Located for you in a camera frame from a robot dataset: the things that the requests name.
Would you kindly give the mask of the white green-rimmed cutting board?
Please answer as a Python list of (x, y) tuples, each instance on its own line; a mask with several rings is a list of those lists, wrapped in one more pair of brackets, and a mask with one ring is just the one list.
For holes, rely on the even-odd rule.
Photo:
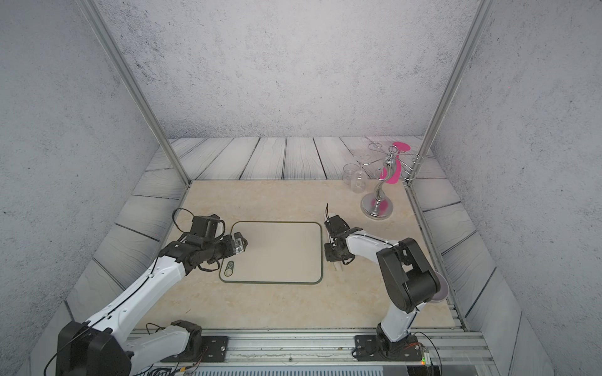
[(239, 221), (246, 250), (224, 261), (227, 284), (316, 285), (323, 278), (322, 228), (316, 222)]

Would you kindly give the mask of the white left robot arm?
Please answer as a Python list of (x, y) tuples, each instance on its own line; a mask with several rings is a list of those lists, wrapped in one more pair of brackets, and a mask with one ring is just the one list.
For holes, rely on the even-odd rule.
[(120, 296), (82, 323), (72, 321), (59, 333), (52, 357), (57, 375), (136, 375), (159, 362), (199, 364), (212, 349), (223, 350), (224, 337), (204, 339), (202, 327), (173, 321), (132, 341), (140, 320), (170, 288), (194, 269), (218, 266), (246, 250), (240, 233), (228, 234), (217, 215), (195, 216), (191, 228), (167, 244), (153, 265)]

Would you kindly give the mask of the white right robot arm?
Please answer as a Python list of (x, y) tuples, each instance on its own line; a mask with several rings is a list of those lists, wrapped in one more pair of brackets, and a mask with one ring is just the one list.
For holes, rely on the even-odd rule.
[(379, 349), (392, 354), (416, 343), (412, 324), (441, 290), (440, 279), (417, 241), (380, 239), (360, 227), (350, 227), (340, 216), (327, 218), (325, 228), (330, 240), (325, 244), (327, 261), (348, 265), (360, 256), (380, 268), (390, 308), (377, 326)]

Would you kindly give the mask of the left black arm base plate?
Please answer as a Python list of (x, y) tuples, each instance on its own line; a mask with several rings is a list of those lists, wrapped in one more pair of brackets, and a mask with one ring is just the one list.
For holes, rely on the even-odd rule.
[(189, 340), (182, 352), (171, 356), (171, 360), (177, 363), (223, 363), (228, 343), (228, 336), (197, 336)]

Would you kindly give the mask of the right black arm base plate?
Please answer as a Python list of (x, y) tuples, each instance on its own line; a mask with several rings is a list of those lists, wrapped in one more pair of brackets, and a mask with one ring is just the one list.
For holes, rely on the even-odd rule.
[(423, 363), (423, 347), (415, 335), (398, 342), (390, 342), (386, 336), (356, 335), (351, 356), (360, 362), (400, 361)]

